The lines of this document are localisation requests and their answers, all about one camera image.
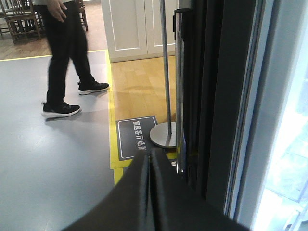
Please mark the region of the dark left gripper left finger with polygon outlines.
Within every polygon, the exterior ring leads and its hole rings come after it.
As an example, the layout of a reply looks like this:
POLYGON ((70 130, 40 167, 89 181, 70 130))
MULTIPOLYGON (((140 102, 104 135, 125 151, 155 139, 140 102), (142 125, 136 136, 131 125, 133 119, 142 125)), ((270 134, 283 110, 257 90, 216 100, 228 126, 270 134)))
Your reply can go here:
POLYGON ((150 231, 149 158, 138 154, 110 193, 65 231, 150 231))

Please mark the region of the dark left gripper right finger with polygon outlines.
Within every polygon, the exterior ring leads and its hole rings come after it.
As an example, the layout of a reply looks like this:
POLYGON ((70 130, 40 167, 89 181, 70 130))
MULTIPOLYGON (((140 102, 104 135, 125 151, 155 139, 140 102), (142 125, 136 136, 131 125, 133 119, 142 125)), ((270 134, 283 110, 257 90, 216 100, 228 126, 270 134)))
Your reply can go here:
POLYGON ((157 231, 245 231, 191 189, 176 173, 165 152, 150 154, 150 190, 157 231))

